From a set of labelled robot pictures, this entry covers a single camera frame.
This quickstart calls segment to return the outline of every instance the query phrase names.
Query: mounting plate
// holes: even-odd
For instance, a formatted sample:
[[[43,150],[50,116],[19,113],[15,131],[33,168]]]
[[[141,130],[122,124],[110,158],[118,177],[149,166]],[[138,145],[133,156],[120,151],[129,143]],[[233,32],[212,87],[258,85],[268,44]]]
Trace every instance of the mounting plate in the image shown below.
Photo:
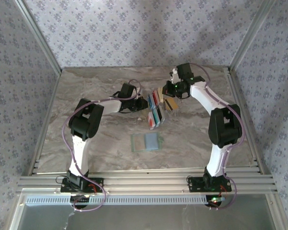
[[[231,192],[230,181],[224,177],[216,177],[213,181],[213,185],[210,185],[209,188],[205,186],[204,180],[202,177],[187,177],[188,187],[190,193],[201,193],[201,192]]]
[[[89,178],[90,180],[92,181],[95,181],[96,183],[98,183],[100,186],[103,187],[104,185],[104,178],[97,178],[97,177],[94,177],[94,178]],[[87,187],[81,191],[82,193],[95,193],[94,191],[94,187],[91,186],[92,183],[89,183],[87,185]],[[95,189],[96,189],[96,192],[97,193],[102,193],[101,189],[95,185]],[[61,193],[76,193],[76,192],[79,192],[79,190],[72,186],[71,183],[68,182],[67,178],[64,178],[62,180],[62,185],[61,185]]]

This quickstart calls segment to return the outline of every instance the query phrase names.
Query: marble surface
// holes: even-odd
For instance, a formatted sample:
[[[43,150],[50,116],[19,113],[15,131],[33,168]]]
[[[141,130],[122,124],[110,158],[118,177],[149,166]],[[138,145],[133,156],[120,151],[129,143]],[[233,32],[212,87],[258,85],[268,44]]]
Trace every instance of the marble surface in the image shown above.
[[[172,67],[64,69],[37,172],[65,172],[69,168],[71,156],[62,140],[61,128],[81,98],[107,98],[130,79],[140,81],[144,88],[143,94],[148,94],[165,85],[171,69]],[[206,69],[211,75],[212,90],[225,101],[234,103],[223,68],[210,66]],[[197,67],[192,67],[192,71],[195,76],[205,78],[205,74]],[[88,143],[90,171],[205,167],[211,153],[209,114],[194,98],[175,100],[178,110],[169,112],[168,121],[153,131],[148,127],[148,109],[132,114],[103,116],[97,134]],[[162,150],[132,152],[131,135],[147,132],[160,133],[164,140]],[[65,134],[69,143],[72,143],[69,128],[65,129]],[[250,165],[251,162],[251,151],[245,140],[231,152],[228,165],[243,166]]]

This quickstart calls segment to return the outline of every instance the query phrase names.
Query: wall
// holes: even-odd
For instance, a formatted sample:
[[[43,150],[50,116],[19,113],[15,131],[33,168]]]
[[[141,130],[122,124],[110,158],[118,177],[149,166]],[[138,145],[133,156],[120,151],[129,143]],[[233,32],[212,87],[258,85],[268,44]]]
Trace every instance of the wall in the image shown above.
[[[13,0],[0,0],[0,230],[56,79]]]
[[[273,6],[237,76],[288,216],[288,0]]]
[[[61,68],[229,65],[261,0],[26,0]]]

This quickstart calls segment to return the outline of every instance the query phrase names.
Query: vent grille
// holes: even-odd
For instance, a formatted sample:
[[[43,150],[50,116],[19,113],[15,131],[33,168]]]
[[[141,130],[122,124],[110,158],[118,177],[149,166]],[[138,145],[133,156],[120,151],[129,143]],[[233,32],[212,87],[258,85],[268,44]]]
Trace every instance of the vent grille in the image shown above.
[[[103,196],[90,196],[90,205],[100,204]],[[70,203],[69,195],[28,196],[27,205],[65,205]],[[205,195],[113,195],[108,196],[104,205],[196,205],[207,204]]]

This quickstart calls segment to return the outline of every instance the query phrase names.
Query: blue patterned wallpaper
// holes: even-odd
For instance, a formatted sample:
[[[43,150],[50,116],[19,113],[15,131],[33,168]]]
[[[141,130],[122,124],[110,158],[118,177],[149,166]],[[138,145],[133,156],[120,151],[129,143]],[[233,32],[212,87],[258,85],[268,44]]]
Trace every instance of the blue patterned wallpaper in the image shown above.
[[[32,159],[55,79],[13,0],[0,0],[0,230]]]
[[[229,65],[262,0],[26,0],[61,68]]]
[[[276,2],[237,76],[288,216],[288,0]]]

